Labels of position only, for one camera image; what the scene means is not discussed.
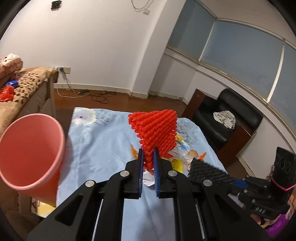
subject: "white cloth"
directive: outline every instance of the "white cloth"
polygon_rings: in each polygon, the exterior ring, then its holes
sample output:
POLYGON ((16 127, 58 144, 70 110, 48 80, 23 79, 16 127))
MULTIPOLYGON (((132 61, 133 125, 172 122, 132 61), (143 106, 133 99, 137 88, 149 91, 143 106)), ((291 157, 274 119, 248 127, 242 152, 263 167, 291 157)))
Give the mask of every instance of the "white cloth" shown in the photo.
POLYGON ((228 129, 234 130, 235 127, 235 117, 229 110, 224 110, 220 112, 213 113, 214 119, 223 125, 225 125, 228 129))
POLYGON ((18 55, 10 53, 9 55, 5 56, 3 59, 0 59, 0 67, 6 65, 7 63, 19 58, 18 55))

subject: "pink cup rim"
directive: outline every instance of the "pink cup rim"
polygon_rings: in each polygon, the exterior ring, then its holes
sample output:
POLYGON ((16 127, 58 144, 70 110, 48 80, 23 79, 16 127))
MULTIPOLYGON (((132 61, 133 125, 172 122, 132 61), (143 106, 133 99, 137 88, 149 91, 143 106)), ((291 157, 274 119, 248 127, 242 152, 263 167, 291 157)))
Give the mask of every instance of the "pink cup rim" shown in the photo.
POLYGON ((11 123, 7 128, 6 130, 3 132, 1 138, 0 138, 0 144, 1 144, 1 141, 2 141, 2 138, 4 137, 5 133, 9 130, 9 128, 12 126, 12 124, 22 120, 23 118, 27 118, 28 116, 33 116, 33 115, 38 115, 38 116, 44 116, 44 117, 47 117, 47 118, 50 118, 52 119, 58 126, 58 129, 59 129, 59 133, 61 135, 61 145, 58 149, 58 152, 57 152, 57 155, 56 155, 56 158, 55 160, 53 161, 52 165, 50 166, 50 168, 47 170, 47 172, 40 178, 38 179, 37 181, 35 181, 34 183, 32 184, 29 184, 27 186, 16 186, 16 185, 13 185, 11 184, 2 174, 1 172, 1 169, 0 169, 0 176, 1 178, 3 179, 3 181, 8 185, 10 186, 11 188, 15 189, 15 190, 18 190, 18 191, 24 191, 24 190, 28 190, 28 189, 31 189, 31 188, 37 188, 39 187, 40 185, 44 184, 45 182, 47 182, 48 179, 50 179, 52 177, 52 175, 55 173, 55 171, 57 170, 57 168, 59 167, 61 161, 62 161, 62 154, 63 154, 63 151, 64 151, 64 147, 65 147, 65 135, 64 135, 64 131, 63 131, 63 128, 61 126, 61 124, 55 119, 53 118, 52 116, 50 115, 46 115, 46 114, 40 114, 40 113, 35 113, 35 114, 29 114, 29 115, 25 115, 25 116, 22 116, 21 118, 15 120, 13 123, 11 123))

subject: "purple cloth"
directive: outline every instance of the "purple cloth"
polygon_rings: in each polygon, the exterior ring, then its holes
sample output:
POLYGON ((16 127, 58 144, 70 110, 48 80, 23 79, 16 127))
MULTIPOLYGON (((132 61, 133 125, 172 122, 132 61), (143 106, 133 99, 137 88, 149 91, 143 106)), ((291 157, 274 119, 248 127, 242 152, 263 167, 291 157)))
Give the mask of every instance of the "purple cloth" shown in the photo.
POLYGON ((284 229, 288 222, 289 220, 286 219, 286 215, 281 214, 281 216, 274 223, 274 225, 272 225, 270 228, 266 228, 265 230, 272 239, 275 239, 281 233, 281 231, 284 229))

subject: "light blue bedsheet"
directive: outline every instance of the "light blue bedsheet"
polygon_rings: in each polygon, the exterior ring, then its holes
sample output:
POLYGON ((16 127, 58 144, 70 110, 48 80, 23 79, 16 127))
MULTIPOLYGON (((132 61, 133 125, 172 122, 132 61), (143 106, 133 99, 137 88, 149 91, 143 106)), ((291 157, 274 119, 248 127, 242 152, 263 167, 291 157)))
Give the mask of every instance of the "light blue bedsheet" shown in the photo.
MULTIPOLYGON (((131 145, 138 150, 139 138, 128 124, 127 112, 77 107, 74 110, 61 168, 57 205, 85 181, 108 180, 134 160, 131 145)), ((206 152, 205 162, 225 170, 200 128, 186 118, 177 120, 177 133, 184 141, 179 148, 206 152)), ((139 200, 126 199, 122 241, 175 240, 172 199, 158 199, 154 186, 143 185, 139 200)))

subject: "electrical outlet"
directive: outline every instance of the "electrical outlet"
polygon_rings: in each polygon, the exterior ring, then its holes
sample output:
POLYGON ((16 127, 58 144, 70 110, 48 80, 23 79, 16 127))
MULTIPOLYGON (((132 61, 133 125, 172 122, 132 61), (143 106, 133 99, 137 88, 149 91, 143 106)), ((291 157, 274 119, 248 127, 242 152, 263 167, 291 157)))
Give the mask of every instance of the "electrical outlet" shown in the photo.
POLYGON ((70 67, 57 67, 59 73, 70 74, 71 68, 70 67))
POLYGON ((64 72, 65 72, 65 74, 70 74, 71 73, 71 68, 70 67, 64 67, 64 72))
POLYGON ((58 70, 59 73, 64 73, 64 72, 65 72, 65 74, 70 74, 71 73, 71 68, 70 67, 54 67, 54 66, 50 66, 50 68, 58 70))
POLYGON ((143 14, 149 15, 149 13, 150 13, 150 10, 144 9, 143 14))

